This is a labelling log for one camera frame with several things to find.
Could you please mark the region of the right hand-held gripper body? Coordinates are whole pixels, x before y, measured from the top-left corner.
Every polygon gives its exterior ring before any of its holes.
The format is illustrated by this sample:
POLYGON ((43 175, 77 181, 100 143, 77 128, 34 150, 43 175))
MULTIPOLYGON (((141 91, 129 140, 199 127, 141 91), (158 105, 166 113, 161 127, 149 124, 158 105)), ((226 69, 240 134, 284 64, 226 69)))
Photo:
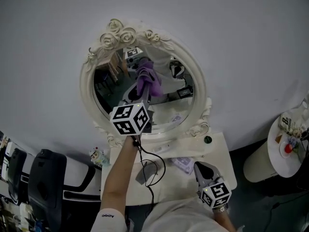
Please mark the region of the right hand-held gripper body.
POLYGON ((231 189, 222 176, 216 179, 204 179, 198 181, 198 196, 201 201, 211 209, 226 204, 231 197, 231 189))

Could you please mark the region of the purple cloth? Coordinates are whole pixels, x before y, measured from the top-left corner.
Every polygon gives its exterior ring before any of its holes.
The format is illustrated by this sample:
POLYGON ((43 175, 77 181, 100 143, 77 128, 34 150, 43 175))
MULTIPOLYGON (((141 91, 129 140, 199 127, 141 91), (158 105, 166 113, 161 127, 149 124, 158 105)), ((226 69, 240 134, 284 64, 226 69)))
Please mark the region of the purple cloth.
POLYGON ((149 95, 160 97, 163 95, 161 81, 153 73, 142 73, 137 78, 137 95, 141 96, 145 90, 149 91, 149 95))

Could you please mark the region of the ornate white oval mirror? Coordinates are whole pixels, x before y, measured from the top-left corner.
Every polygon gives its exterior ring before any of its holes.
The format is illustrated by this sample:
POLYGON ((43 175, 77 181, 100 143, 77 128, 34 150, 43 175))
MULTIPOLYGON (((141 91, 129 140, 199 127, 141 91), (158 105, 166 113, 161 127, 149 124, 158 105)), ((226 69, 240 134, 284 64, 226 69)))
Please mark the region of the ornate white oval mirror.
POLYGON ((191 113, 175 128, 166 132, 145 135, 147 143, 159 143, 183 137, 205 136, 211 131, 208 116, 212 106, 206 91, 206 80, 192 52, 178 38, 163 29, 153 28, 137 19, 111 19, 100 36, 88 49, 87 59, 80 74, 81 99, 95 127, 108 141, 109 147, 121 147, 124 136, 120 136, 110 123, 109 115, 102 112, 93 94, 94 74, 99 62, 109 54, 128 46, 152 46, 176 57, 191 74, 195 95, 191 113))

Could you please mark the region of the gray cloth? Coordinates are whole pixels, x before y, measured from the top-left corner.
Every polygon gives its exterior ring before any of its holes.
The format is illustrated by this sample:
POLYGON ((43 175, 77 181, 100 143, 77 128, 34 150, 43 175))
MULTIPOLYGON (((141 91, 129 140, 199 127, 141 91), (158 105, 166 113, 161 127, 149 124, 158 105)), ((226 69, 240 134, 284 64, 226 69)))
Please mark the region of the gray cloth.
POLYGON ((150 177, 154 177, 158 174, 160 169, 161 166, 156 161, 147 161, 138 172, 135 180, 141 185, 146 184, 150 177))

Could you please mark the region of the silver wristwatch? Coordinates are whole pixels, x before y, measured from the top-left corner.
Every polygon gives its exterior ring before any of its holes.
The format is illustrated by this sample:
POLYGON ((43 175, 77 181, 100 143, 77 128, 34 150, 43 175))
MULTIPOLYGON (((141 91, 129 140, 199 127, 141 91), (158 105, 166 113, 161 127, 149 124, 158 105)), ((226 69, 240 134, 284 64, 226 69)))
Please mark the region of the silver wristwatch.
POLYGON ((228 203, 225 203, 225 204, 220 205, 220 206, 218 206, 218 207, 214 207, 214 208, 212 209, 212 211, 213 211, 214 214, 218 214, 218 213, 222 213, 222 212, 224 212, 224 211, 227 211, 228 208, 229 208, 228 203))

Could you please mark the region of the purple tissue pack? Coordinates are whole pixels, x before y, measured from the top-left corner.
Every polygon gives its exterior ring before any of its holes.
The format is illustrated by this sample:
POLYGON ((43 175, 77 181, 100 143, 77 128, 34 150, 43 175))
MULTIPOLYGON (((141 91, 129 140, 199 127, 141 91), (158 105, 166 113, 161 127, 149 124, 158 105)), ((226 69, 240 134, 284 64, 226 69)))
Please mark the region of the purple tissue pack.
POLYGON ((169 161, 187 175, 190 175, 194 170, 195 160, 192 157, 170 158, 169 161))

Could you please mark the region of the white dressing table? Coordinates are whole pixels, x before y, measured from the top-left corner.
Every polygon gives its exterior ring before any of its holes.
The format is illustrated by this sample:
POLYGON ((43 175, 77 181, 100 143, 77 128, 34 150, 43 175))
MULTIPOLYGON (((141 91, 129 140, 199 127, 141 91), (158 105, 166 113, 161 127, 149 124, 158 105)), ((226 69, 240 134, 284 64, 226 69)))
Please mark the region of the white dressing table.
MULTIPOLYGON (((215 166, 224 180, 229 183, 230 188, 235 189, 237 181, 225 137, 221 132, 211 134, 210 137, 212 138, 211 146, 214 146, 214 149, 202 157, 197 157, 196 160, 215 166)), ((187 175, 168 161, 165 161, 165 163, 166 172, 163 178, 157 184, 151 186, 154 193, 154 202, 196 197, 197 181, 194 173, 187 175)), ((135 180, 141 169, 140 155, 137 154, 126 194, 127 206, 145 205, 150 204, 152 201, 149 189, 135 180)))

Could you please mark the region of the person's white shirt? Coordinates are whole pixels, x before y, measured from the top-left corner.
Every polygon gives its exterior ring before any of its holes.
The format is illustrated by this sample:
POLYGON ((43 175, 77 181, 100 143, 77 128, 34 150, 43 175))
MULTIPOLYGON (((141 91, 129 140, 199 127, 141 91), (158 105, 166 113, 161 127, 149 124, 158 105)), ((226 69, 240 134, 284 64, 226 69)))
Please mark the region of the person's white shirt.
MULTIPOLYGON (((91 232, 129 232, 125 216, 115 209, 101 209, 91 232)), ((158 203, 140 232, 229 232, 219 225, 213 212, 199 199, 158 203)))

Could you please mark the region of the cartoon print water bottle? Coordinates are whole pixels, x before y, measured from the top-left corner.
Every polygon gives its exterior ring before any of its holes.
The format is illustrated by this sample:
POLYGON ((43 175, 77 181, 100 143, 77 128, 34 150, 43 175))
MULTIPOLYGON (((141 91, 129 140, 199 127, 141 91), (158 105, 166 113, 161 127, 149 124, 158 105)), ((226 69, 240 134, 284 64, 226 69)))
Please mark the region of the cartoon print water bottle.
POLYGON ((103 152, 99 150, 98 147, 94 147, 89 151, 89 156, 91 161, 98 167, 108 167, 110 165, 109 158, 104 155, 103 152))

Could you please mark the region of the white round side table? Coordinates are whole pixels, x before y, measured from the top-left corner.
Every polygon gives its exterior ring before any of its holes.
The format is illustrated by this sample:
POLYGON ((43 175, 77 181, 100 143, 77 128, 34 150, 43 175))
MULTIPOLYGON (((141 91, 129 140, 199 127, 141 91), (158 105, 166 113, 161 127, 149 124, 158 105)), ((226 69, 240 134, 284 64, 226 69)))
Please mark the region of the white round side table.
POLYGON ((273 176, 279 175, 283 178, 294 176, 300 169, 305 156, 304 149, 299 141, 299 150, 297 154, 284 159, 279 151, 283 141, 287 141, 289 136, 281 132, 278 127, 279 118, 271 125, 267 141, 254 151, 244 162, 243 172, 246 179, 257 183, 273 176), (275 142, 278 134, 282 134, 280 143, 275 142))

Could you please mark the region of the white plate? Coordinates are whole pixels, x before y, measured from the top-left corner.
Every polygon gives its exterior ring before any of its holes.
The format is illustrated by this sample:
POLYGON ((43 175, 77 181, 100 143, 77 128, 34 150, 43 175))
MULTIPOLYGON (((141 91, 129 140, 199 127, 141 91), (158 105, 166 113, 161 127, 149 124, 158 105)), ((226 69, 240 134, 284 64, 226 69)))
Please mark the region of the white plate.
POLYGON ((281 156, 284 158, 284 159, 287 159, 289 157, 291 157, 293 154, 297 154, 298 153, 298 150, 299 150, 299 145, 298 145, 298 149, 296 151, 292 151, 290 154, 286 154, 284 152, 284 148, 285 146, 288 144, 288 141, 283 141, 279 147, 279 151, 280 151, 280 154, 281 156))

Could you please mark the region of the white printed book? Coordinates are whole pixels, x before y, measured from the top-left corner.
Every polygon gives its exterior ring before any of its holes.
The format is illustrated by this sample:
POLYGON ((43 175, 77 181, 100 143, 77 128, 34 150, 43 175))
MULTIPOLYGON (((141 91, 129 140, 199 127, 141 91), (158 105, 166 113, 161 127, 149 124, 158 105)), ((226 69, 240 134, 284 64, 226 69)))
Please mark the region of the white printed book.
POLYGON ((285 132, 286 134, 292 134, 292 118, 288 112, 284 112, 280 115, 278 127, 281 131, 285 132))

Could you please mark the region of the pale flower bouquet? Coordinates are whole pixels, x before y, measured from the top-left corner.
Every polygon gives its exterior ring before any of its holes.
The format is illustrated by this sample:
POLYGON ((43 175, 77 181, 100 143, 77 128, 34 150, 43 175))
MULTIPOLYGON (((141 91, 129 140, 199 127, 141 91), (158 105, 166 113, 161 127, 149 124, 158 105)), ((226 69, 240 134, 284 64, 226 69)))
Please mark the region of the pale flower bouquet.
POLYGON ((296 151, 298 149, 299 141, 301 139, 301 128, 295 128, 292 131, 292 134, 288 138, 288 145, 292 151, 296 151))

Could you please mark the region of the black and white massage chair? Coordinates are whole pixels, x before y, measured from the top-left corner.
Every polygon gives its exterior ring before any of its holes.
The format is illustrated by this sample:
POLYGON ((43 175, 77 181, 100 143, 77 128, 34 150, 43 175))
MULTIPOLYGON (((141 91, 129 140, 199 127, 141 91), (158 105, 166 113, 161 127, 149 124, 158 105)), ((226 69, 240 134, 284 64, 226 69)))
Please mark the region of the black and white massage chair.
POLYGON ((12 153, 8 167, 8 191, 15 205, 20 205, 28 199, 28 186, 22 181, 22 169, 27 154, 17 148, 12 153))
POLYGON ((100 203, 101 170, 63 154, 42 149, 28 178, 28 199, 34 217, 51 232, 63 232, 72 215, 69 203, 100 203))

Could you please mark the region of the clear wine glass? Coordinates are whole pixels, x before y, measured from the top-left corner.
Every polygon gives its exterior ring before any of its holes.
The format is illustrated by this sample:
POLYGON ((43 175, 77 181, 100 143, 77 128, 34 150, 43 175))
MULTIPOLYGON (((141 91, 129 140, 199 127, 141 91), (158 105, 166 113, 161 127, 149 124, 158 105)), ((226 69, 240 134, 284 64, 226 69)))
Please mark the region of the clear wine glass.
POLYGON ((300 104, 299 111, 301 118, 304 121, 307 121, 309 119, 309 105, 305 100, 303 100, 302 103, 300 104))

